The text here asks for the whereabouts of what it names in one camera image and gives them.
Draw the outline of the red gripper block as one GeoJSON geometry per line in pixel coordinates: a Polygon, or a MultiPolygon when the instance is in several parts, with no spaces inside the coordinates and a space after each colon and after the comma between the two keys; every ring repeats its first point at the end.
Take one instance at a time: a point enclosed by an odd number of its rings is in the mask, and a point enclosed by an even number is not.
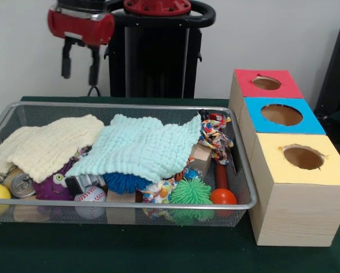
{"type": "Polygon", "coordinates": [[[99,47],[96,46],[109,43],[115,29],[114,17],[111,14],[93,14],[88,18],[80,18],[50,9],[47,22],[53,36],[65,38],[61,58],[61,76],[64,79],[69,79],[71,76],[70,51],[75,38],[89,45],[88,48],[92,54],[89,85],[96,86],[100,64],[99,47]]]}

